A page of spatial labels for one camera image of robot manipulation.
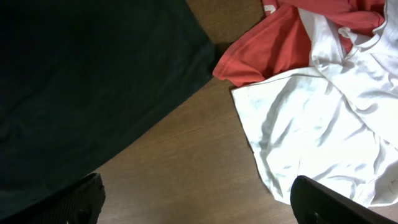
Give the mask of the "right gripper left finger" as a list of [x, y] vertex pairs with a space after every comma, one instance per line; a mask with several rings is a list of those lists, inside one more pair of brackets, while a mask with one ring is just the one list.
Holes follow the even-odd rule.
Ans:
[[106, 198], [103, 181], [97, 173], [87, 175], [71, 186], [27, 209], [22, 224], [90, 224], [98, 221]]

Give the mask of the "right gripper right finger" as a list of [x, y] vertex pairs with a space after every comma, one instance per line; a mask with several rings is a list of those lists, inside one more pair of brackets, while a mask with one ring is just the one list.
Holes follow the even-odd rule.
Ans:
[[304, 175], [293, 182], [290, 204], [298, 224], [397, 224]]

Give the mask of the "dark green t-shirt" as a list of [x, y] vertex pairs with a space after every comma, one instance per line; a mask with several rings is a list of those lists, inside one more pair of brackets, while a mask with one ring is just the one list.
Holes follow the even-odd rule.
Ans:
[[1, 217], [102, 166], [214, 64], [182, 0], [2, 0]]

